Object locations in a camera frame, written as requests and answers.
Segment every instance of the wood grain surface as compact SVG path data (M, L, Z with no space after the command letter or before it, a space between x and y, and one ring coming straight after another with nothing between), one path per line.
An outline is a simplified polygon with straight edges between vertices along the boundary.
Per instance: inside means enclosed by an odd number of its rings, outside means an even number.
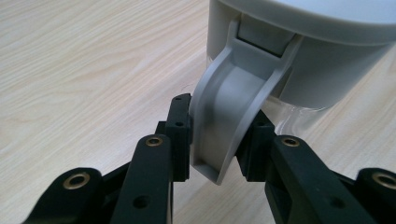
M0 223L23 222L63 172L106 174L205 71L208 1L0 2ZM396 48L304 139L335 171L396 172ZM218 187L191 169L175 223L272 223L263 183L234 162Z

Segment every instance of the gray plastic handle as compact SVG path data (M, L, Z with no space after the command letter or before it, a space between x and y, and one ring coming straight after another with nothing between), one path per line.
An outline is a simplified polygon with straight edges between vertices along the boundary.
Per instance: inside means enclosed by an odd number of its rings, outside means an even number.
M191 99L191 165L220 185L248 126L288 72L303 37L295 35L278 58L237 38L230 23L224 50L206 69Z

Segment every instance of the screw hole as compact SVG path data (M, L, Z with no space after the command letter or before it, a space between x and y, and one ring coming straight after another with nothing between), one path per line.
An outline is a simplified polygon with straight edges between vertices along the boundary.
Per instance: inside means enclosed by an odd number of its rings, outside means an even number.
M283 138L282 143L288 147L297 147L300 145L300 142L293 138Z
M149 206L151 199L147 195L142 195L134 199L134 207L137 209L143 209Z
M373 180L385 188L396 189L396 178L391 175L374 173Z
M90 181L90 175L83 172L80 174L70 175L64 181L65 189L79 189L85 186Z
M149 147L157 147L162 143L163 140L159 137L150 137L148 140L146 140L146 145L148 145Z

